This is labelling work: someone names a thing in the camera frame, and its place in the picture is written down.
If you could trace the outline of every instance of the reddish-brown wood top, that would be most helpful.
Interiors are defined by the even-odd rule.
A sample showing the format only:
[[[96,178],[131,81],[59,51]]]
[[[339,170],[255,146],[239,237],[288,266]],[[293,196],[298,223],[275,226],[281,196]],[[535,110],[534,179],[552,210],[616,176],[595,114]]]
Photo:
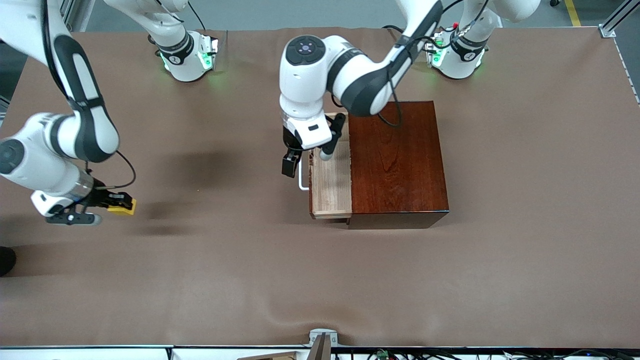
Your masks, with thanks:
[[[349,116],[354,214],[449,209],[433,101],[400,104],[400,127]],[[380,114],[399,120],[393,102]]]

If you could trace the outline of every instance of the wooden strip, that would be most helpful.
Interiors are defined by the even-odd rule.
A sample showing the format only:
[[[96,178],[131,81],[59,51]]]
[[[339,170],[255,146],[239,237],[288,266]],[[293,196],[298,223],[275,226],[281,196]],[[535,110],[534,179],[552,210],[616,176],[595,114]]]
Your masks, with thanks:
[[[333,118],[336,113],[328,113]],[[351,217],[351,149],[349,148],[349,115],[342,128],[333,157],[320,160],[320,149],[309,154],[309,187],[311,216],[315,219]]]

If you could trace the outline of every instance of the metal bracket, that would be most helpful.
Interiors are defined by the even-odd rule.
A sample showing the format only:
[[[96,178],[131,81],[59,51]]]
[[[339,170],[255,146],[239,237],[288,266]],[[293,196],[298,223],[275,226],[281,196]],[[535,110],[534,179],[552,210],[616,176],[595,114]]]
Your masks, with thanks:
[[[614,38],[616,37],[616,32],[611,30],[611,31],[606,31],[604,29],[604,24],[599,24],[598,25],[598,30],[600,31],[600,36],[602,38]]]
[[[318,336],[321,336],[323,333],[325,333],[329,339],[331,340],[331,346],[332,347],[338,347],[338,346],[342,346],[340,344],[338,344],[338,332],[335,330],[331,330],[331,329],[313,329],[309,332],[309,346],[313,346],[314,341],[316,340],[316,338]]]

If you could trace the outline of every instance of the metal frame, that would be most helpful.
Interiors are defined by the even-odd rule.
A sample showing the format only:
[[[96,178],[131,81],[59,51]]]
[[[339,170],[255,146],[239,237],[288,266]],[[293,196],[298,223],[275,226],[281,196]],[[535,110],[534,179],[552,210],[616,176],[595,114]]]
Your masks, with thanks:
[[[604,20],[604,22],[598,25],[600,30],[600,36],[603,38],[614,38],[616,33],[614,30],[622,20],[631,15],[637,7],[640,6],[640,0],[625,0],[612,14]]]

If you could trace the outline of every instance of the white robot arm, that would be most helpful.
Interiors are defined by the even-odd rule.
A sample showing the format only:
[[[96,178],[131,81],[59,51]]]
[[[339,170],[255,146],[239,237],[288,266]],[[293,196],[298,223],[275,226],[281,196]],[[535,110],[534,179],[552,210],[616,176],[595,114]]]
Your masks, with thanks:
[[[396,2],[407,27],[379,63],[336,35],[324,39],[304,35],[285,47],[280,61],[280,107],[289,152],[282,160],[282,174],[294,177],[304,150],[322,146],[322,159],[331,157],[341,125],[327,124],[326,91],[355,116],[375,115],[387,104],[442,15],[440,0]]]
[[[0,140],[0,174],[35,190],[31,200],[49,222],[67,223],[61,214],[75,204],[85,209],[118,207],[117,200],[111,201],[116,198],[103,199],[110,193],[104,184],[70,161],[105,161],[117,151],[120,139],[86,54],[62,22],[57,1],[0,0],[0,23],[0,39],[48,66],[73,109],[70,115],[37,113],[18,133]],[[130,205],[122,203],[124,208]],[[72,223],[100,221],[93,214],[78,217]]]
[[[214,68],[218,39],[186,31],[174,14],[188,0],[104,0],[140,24],[160,50],[164,67],[179,81],[194,81]]]
[[[435,35],[437,46],[427,45],[428,61],[452,79],[469,77],[480,66],[484,47],[498,24],[498,16],[519,22],[530,17],[540,0],[465,0],[460,24]]]

